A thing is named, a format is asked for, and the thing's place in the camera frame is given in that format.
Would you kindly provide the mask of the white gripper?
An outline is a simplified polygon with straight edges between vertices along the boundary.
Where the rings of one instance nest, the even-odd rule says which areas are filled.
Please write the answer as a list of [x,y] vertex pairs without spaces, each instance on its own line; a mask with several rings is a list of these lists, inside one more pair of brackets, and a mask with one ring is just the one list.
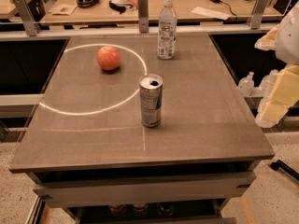
[[264,51],[276,49],[278,59],[292,63],[271,76],[271,83],[258,107],[255,123],[261,128],[271,128],[299,101],[299,2],[279,26],[257,40],[254,48]]

